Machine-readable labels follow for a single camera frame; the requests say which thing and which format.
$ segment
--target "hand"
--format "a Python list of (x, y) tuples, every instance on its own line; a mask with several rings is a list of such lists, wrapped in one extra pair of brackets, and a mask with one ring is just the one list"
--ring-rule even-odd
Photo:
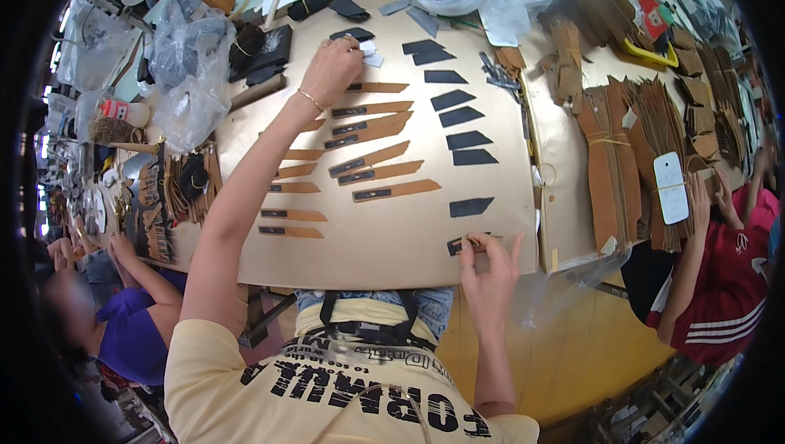
[(720, 168), (715, 168), (714, 171), (717, 172), (717, 177), (720, 179), (720, 191), (714, 194), (714, 198), (717, 199), (717, 204), (720, 206), (722, 217), (725, 218), (726, 222), (730, 223), (734, 219), (739, 218), (736, 208), (733, 207), (731, 182), (728, 179), (728, 175)]
[(109, 256), (116, 258), (120, 263), (126, 262), (128, 259), (137, 258), (137, 252), (133, 248), (133, 243), (127, 236), (122, 234), (112, 233), (109, 237)]
[(325, 40), (305, 71), (300, 89), (322, 108), (339, 101), (363, 70), (363, 52), (354, 37)]
[(518, 282), (518, 253), (523, 233), (515, 238), (513, 251), (507, 253), (502, 243), (485, 233), (470, 233), (469, 238), (482, 244), (491, 259), (491, 271), (478, 274), (474, 270), (474, 248), (469, 241), (461, 240), (461, 283), (466, 293), (466, 301), (472, 313), (472, 321), (477, 336), (482, 341), (487, 337), (500, 337), (504, 334), (509, 318), (509, 303)]
[(774, 155), (773, 146), (770, 139), (764, 139), (764, 145), (755, 154), (755, 165), (752, 174), (755, 177), (763, 177), (772, 167), (772, 156)]
[(687, 178), (687, 196), (692, 204), (692, 221), (695, 224), (695, 234), (706, 236), (709, 229), (709, 193), (697, 173), (690, 173)]
[(54, 261), (54, 272), (58, 272), (68, 267), (68, 260), (66, 260), (65, 255), (63, 255), (63, 252), (60, 250), (54, 252), (52, 260)]

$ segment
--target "purple shirt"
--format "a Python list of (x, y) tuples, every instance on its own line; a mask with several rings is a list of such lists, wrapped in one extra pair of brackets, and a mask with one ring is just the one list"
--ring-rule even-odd
[(96, 313), (107, 322), (98, 360), (125, 379), (160, 386), (169, 351), (147, 311), (153, 304), (142, 289), (126, 288)]

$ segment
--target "beige tabletop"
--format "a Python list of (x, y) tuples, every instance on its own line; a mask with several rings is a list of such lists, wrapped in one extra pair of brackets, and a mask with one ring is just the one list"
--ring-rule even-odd
[[(385, 58), (380, 69), (367, 66), (363, 81), (407, 83), (399, 94), (347, 94), (336, 106), (411, 100), (414, 113), (399, 134), (367, 143), (328, 151), (319, 158), (308, 176), (283, 182), (312, 182), (318, 194), (268, 194), (264, 207), (319, 211), (327, 223), (299, 223), (291, 220), (257, 218), (242, 250), (240, 280), (249, 284), (318, 289), (403, 289), (458, 283), (457, 260), (448, 253), (446, 243), (471, 231), (490, 231), (511, 242), (525, 233), (520, 269), (537, 268), (535, 210), (532, 171), (523, 137), (520, 106), (504, 89), (488, 85), (479, 52), (492, 56), (492, 46), (474, 29), (440, 30), (436, 41), (455, 59), (426, 66), (415, 66), (403, 54), (401, 44), (429, 38), (405, 12), (382, 17), (378, 7), (394, 0), (354, 0), (371, 14), (362, 23), (376, 35), (374, 43)], [(243, 155), (276, 116), (302, 78), (312, 55), (322, 40), (356, 24), (329, 9), (303, 22), (281, 18), (277, 24), (290, 23), (294, 29), (290, 63), (285, 75), (285, 90), (268, 96), (230, 114), (216, 130), (221, 174), (226, 180)], [(456, 70), (468, 85), (427, 84), (423, 70)], [(466, 105), (485, 114), (475, 121), (442, 128), (430, 99), (461, 89), (473, 96)], [(242, 90), (234, 85), (233, 94)], [(292, 149), (324, 149), (330, 126), (362, 121), (368, 117), (332, 119), (315, 132), (306, 132)], [(498, 164), (455, 166), (446, 147), (445, 136), (480, 131), (493, 141), (483, 146)], [(410, 145), (403, 156), (379, 166), (424, 160), (412, 175), (339, 186), (327, 169), (335, 164), (366, 155), (403, 141)], [(302, 164), (285, 161), (282, 167)], [(352, 192), (380, 186), (432, 179), (441, 188), (421, 194), (391, 197), (367, 203), (354, 203)], [(449, 203), (478, 197), (493, 197), (480, 215), (451, 218)], [(288, 238), (260, 234), (257, 226), (314, 227), (324, 239)]]

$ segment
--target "gold bracelet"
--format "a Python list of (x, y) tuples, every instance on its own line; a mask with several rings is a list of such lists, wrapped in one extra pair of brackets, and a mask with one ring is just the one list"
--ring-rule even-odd
[(302, 93), (303, 95), (305, 95), (305, 97), (306, 97), (307, 99), (311, 100), (311, 102), (312, 102), (314, 105), (316, 105), (316, 108), (318, 108), (318, 109), (319, 109), (319, 112), (324, 112), (324, 108), (322, 108), (322, 106), (321, 106), (321, 105), (319, 105), (319, 103), (318, 103), (318, 102), (317, 102), (315, 99), (313, 99), (313, 97), (312, 97), (312, 96), (310, 96), (310, 95), (309, 95), (307, 92), (304, 92), (304, 91), (302, 91), (302, 88), (298, 88), (298, 90), (297, 90), (297, 91), (298, 91), (298, 92), (300, 92), (300, 93)]

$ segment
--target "red shirt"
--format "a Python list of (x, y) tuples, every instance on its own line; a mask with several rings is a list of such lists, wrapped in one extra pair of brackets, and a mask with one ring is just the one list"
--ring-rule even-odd
[[(721, 366), (750, 342), (763, 313), (769, 282), (765, 263), (769, 232), (752, 226), (733, 230), (710, 223), (695, 294), (677, 318), (671, 346), (701, 364)], [(678, 268), (678, 260), (673, 267)], [(662, 286), (646, 326), (657, 328), (671, 287)]]

